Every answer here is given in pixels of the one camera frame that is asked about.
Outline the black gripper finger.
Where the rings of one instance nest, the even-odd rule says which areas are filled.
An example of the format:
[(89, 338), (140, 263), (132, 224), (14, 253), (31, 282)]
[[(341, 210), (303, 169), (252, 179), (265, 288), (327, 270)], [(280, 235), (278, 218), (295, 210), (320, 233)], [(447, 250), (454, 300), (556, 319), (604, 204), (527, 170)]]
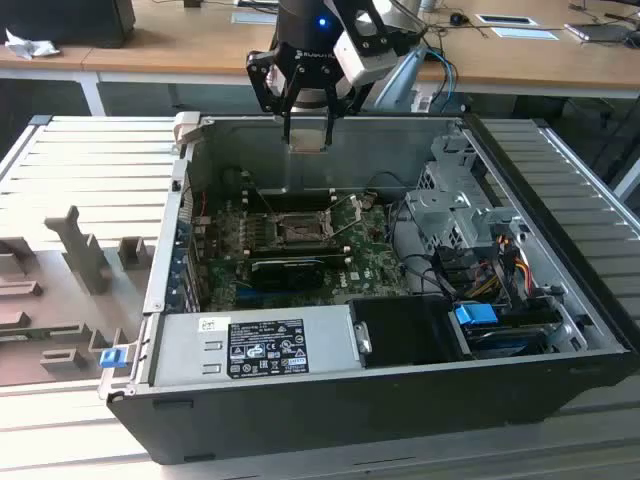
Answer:
[[(291, 130), (291, 111), (303, 88), (305, 67), (296, 57), (294, 48), (276, 48), (268, 52), (251, 51), (246, 71), (261, 109), (283, 118), (283, 141), (288, 144)], [(268, 85), (267, 76), (276, 67), (284, 76), (284, 87), (276, 95)]]
[(368, 83), (360, 87), (351, 87), (343, 97), (338, 96), (335, 84), (330, 84), (325, 88), (327, 102), (326, 146), (330, 146), (333, 142), (333, 129), (336, 120), (345, 116), (357, 115), (373, 86), (374, 83)]

